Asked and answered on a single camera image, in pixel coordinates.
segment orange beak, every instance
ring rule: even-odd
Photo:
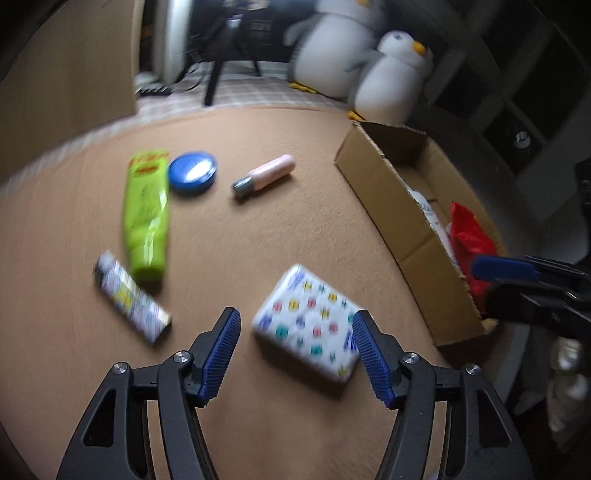
[[[425,48],[425,45],[423,45],[419,41],[413,42],[413,50],[417,52],[421,57],[424,57],[427,54],[427,49]]]

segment large penguin plush toy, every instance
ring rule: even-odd
[[[285,31],[284,44],[297,43],[287,80],[305,92],[346,98],[356,73],[345,68],[378,43],[386,23],[383,0],[319,0],[316,12]]]
[[[377,50],[354,59],[347,71],[358,71],[349,92],[349,118],[385,125],[403,124],[433,69],[431,50],[407,34],[384,35]]]

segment ribbed blue rubber pad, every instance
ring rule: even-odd
[[[201,388],[198,393],[199,398],[204,402],[211,400],[220,390],[223,377],[240,337],[240,326],[240,313],[235,310],[209,352],[203,367]]]
[[[353,318],[353,340],[359,349],[359,356],[365,366],[375,396],[390,408],[396,400],[396,395],[392,391],[390,369],[359,313],[356,313]]]

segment lime green squeeze tube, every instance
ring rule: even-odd
[[[129,273],[138,282],[162,278],[168,237],[168,152],[136,153],[129,161],[123,226]]]

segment open cardboard box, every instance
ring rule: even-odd
[[[442,225],[449,223],[452,200],[468,207],[506,256],[495,225],[441,148],[410,128],[355,122],[335,163],[398,262],[435,345],[486,333],[464,276],[402,182],[423,194]]]

